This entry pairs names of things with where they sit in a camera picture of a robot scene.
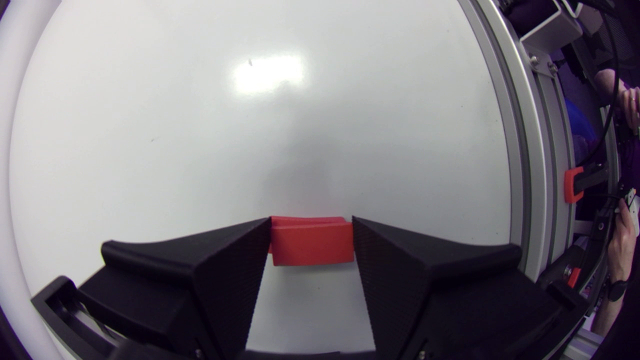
black cable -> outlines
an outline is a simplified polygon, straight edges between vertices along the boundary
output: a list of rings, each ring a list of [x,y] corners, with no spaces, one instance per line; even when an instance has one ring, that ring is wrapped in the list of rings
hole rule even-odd
[[[613,95],[612,95],[612,99],[611,99],[611,105],[609,105],[609,111],[607,112],[607,120],[605,121],[604,124],[604,130],[602,131],[602,136],[600,137],[600,139],[598,140],[598,144],[596,145],[595,148],[593,148],[593,150],[584,158],[582,159],[582,161],[580,161],[580,163],[578,165],[576,165],[576,167],[581,167],[584,164],[586,164],[589,160],[591,160],[591,158],[596,154],[596,152],[598,152],[598,150],[600,150],[602,144],[604,143],[604,140],[607,136],[607,131],[609,130],[609,127],[611,125],[611,119],[613,119],[613,112],[614,112],[614,108],[616,107],[616,99],[618,98],[618,88],[620,85],[620,73],[619,73],[619,69],[620,69],[620,64],[618,61],[618,48],[616,47],[616,41],[613,38],[613,32],[611,31],[611,27],[609,25],[609,21],[607,20],[607,16],[600,12],[600,14],[602,15],[602,20],[604,21],[604,26],[607,29],[607,32],[609,34],[609,38],[611,39],[611,50],[613,52],[613,66],[615,69],[613,69],[613,71],[615,72],[615,79],[614,79],[614,85],[613,85]]]

white backdrop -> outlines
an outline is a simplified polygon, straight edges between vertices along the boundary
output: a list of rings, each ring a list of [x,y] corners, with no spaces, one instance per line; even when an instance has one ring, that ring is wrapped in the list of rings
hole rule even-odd
[[[499,109],[455,1],[62,2],[10,153],[32,293],[81,284],[108,239],[268,215],[358,215],[508,242]],[[357,267],[264,274],[249,348],[373,348]]]

screw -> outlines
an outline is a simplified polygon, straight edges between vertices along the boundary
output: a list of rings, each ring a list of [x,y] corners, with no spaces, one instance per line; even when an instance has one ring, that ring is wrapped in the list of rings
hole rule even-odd
[[[549,67],[549,71],[551,71],[551,76],[556,76],[558,73],[558,67],[552,62],[548,62],[547,66]]]

red object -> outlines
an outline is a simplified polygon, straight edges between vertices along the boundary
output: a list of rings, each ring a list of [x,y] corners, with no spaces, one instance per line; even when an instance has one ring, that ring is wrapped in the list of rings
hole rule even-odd
[[[328,218],[296,218],[296,217],[271,217],[271,227],[274,226],[292,226],[292,225],[313,225],[313,224],[330,224],[334,222],[347,222],[343,217]],[[271,245],[269,245],[269,253],[273,253]]]
[[[573,184],[575,183],[575,176],[584,172],[583,167],[572,168],[564,172],[564,201],[567,204],[575,204],[578,200],[584,196],[584,191],[576,194],[573,191]]]
[[[275,266],[349,263],[353,226],[343,218],[271,217],[271,248]]]
[[[573,268],[571,271],[571,275],[569,275],[569,280],[566,282],[568,286],[573,289],[575,283],[578,282],[578,277],[580,276],[580,268]]]

red clamp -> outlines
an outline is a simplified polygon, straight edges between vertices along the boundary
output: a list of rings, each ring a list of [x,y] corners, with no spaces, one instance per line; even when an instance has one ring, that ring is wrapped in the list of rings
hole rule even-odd
[[[575,204],[584,196],[584,190],[605,182],[609,178],[609,167],[604,164],[590,164],[572,168],[564,172],[564,201]]]
[[[584,190],[575,193],[574,184],[575,176],[584,172],[583,167],[571,168],[564,172],[564,202],[575,204],[584,196]]]
[[[353,226],[341,217],[271,217],[270,249],[275,266],[350,263]]]
[[[571,275],[569,275],[569,280],[567,280],[566,284],[573,289],[575,283],[578,282],[578,277],[580,277],[580,268],[573,268],[571,271]]]

